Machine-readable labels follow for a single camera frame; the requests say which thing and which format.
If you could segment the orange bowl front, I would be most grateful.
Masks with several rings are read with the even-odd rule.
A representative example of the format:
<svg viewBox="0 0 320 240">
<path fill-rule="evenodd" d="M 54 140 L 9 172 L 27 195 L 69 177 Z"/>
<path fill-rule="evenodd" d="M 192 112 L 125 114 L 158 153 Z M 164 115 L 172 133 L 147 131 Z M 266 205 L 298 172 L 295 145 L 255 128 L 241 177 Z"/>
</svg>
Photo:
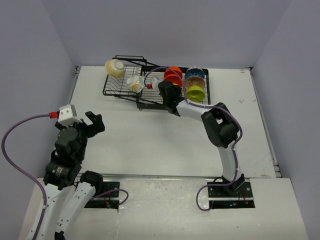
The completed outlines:
<svg viewBox="0 0 320 240">
<path fill-rule="evenodd" d="M 177 85 L 179 87 L 182 87 L 182 80 L 181 78 L 176 74 L 168 74 L 164 77 L 165 82 L 171 82 L 174 85 Z"/>
</svg>

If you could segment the orange bowl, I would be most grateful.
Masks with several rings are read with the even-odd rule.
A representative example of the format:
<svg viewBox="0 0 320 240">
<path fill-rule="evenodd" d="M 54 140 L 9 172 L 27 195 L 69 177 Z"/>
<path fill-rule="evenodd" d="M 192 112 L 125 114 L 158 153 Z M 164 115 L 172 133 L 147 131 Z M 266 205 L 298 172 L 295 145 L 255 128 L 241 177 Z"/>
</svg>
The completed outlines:
<svg viewBox="0 0 320 240">
<path fill-rule="evenodd" d="M 171 82 L 174 85 L 177 85 L 179 87 L 182 87 L 182 80 L 181 78 L 176 74 L 168 74 L 164 77 L 165 82 Z"/>
<path fill-rule="evenodd" d="M 170 66 L 168 69 L 164 72 L 164 77 L 166 78 L 168 75 L 179 75 L 181 78 L 183 77 L 182 70 L 177 66 Z"/>
</svg>

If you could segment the lime green bowl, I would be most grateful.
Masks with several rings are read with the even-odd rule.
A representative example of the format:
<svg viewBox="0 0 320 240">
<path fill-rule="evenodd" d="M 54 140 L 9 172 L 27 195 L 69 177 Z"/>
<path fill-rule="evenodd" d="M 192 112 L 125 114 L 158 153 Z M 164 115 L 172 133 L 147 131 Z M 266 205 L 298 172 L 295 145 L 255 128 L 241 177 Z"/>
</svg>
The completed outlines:
<svg viewBox="0 0 320 240">
<path fill-rule="evenodd" d="M 178 84 L 173 84 L 173 93 L 176 98 L 182 97 L 182 88 Z"/>
<path fill-rule="evenodd" d="M 192 85 L 186 90 L 186 98 L 192 102 L 200 103 L 205 99 L 205 91 L 198 85 Z"/>
</svg>

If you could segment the lime green bowl front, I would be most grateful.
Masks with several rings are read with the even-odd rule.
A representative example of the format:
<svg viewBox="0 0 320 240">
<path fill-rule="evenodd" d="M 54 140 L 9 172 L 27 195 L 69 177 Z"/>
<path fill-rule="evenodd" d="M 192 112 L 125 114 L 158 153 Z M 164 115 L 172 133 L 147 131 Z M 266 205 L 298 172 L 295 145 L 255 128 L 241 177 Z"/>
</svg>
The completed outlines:
<svg viewBox="0 0 320 240">
<path fill-rule="evenodd" d="M 178 84 L 173 84 L 173 93 L 176 98 L 182 97 L 182 88 Z"/>
</svg>

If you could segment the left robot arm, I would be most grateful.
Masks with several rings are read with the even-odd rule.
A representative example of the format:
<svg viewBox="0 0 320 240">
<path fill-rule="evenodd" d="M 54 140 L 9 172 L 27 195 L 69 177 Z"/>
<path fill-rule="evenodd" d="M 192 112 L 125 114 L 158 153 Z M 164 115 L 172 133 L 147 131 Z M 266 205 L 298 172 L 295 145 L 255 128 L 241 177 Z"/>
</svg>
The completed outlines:
<svg viewBox="0 0 320 240">
<path fill-rule="evenodd" d="M 88 111 L 85 115 L 91 120 L 90 125 L 72 116 L 67 109 L 59 112 L 55 123 L 59 133 L 42 183 L 44 204 L 38 209 L 26 237 L 28 240 L 64 240 L 90 198 L 103 193 L 102 175 L 86 171 L 71 199 L 65 203 L 82 168 L 88 139 L 105 131 L 100 114 Z"/>
</svg>

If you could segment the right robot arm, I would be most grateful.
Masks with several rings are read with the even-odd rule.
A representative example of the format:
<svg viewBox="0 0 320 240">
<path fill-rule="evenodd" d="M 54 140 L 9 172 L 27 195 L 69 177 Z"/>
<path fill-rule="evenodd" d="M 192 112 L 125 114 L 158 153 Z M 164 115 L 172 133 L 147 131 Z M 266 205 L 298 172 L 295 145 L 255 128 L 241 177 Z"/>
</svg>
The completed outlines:
<svg viewBox="0 0 320 240">
<path fill-rule="evenodd" d="M 239 193 L 245 177 L 239 168 L 236 145 L 243 130 L 226 105 L 222 102 L 204 105 L 186 100 L 181 96 L 182 88 L 167 81 L 161 81 L 158 90 L 170 114 L 200 121 L 209 141 L 217 147 L 222 163 L 222 183 L 216 187 L 221 187 L 230 197 Z"/>
</svg>

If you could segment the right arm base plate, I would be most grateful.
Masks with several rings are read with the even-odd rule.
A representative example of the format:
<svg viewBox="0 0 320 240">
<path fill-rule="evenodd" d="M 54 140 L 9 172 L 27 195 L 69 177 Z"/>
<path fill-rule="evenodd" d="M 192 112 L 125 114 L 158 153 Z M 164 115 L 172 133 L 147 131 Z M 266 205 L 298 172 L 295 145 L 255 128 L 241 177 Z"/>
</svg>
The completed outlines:
<svg viewBox="0 0 320 240">
<path fill-rule="evenodd" d="M 209 186 L 207 188 L 209 208 L 215 209 L 253 209 L 255 202 L 251 183 L 245 180 L 235 191 L 225 187 Z"/>
</svg>

